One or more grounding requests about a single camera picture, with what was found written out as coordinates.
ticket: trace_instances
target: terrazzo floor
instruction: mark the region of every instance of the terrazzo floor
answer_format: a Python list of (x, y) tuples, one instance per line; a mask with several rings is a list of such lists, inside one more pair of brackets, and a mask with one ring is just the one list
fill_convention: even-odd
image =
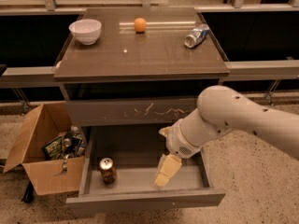
[[(250, 96), (261, 105), (261, 95)], [(299, 115), (299, 96), (275, 96), (275, 109)], [(23, 117), (19, 104), (0, 105), (0, 159), (5, 159)], [(233, 131), (205, 144), (208, 174), (226, 195), (218, 207), (97, 214), (77, 218), (65, 205), (76, 192), (21, 198), (28, 177), (21, 167), (0, 175), (0, 223), (298, 223), (299, 161), (253, 135)]]

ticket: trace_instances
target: can in drawer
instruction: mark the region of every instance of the can in drawer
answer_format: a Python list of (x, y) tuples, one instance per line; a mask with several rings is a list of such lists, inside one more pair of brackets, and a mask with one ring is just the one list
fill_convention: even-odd
[(113, 160), (111, 158), (100, 160), (99, 169), (106, 184), (111, 184), (116, 180), (116, 169), (113, 166)]

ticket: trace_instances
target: drawer front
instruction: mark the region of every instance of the drawer front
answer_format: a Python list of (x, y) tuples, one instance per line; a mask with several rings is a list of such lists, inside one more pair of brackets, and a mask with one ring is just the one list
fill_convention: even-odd
[[(209, 186), (202, 155), (184, 160), (163, 189), (152, 186), (165, 149), (158, 128), (153, 124), (92, 127), (79, 195), (66, 201), (75, 215), (217, 206), (221, 202), (225, 192)], [(118, 178), (110, 185), (104, 184), (97, 168), (103, 157), (111, 157), (117, 170)]]
[(66, 102), (69, 115), (78, 126), (171, 123), (185, 118), (195, 104), (194, 97)]

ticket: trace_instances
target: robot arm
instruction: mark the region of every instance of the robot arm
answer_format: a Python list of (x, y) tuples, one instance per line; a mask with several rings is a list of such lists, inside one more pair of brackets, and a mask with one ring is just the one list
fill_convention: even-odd
[(204, 143), (233, 129), (256, 135), (299, 160), (298, 115), (258, 105), (230, 88), (212, 86), (199, 95), (197, 109), (189, 116), (160, 130), (170, 155), (160, 160), (155, 186), (167, 184), (179, 170), (180, 159), (188, 159)]

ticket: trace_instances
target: soda can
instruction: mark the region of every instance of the soda can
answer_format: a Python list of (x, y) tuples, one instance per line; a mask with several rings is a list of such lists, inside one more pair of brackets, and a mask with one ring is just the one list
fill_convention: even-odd
[(111, 158), (100, 160), (99, 169), (106, 184), (111, 184), (116, 180), (116, 169), (113, 166), (113, 160)]
[(209, 27), (206, 24), (201, 24), (195, 27), (185, 37), (185, 46), (190, 49), (194, 48), (195, 46), (203, 42), (203, 40), (205, 40), (208, 31)]

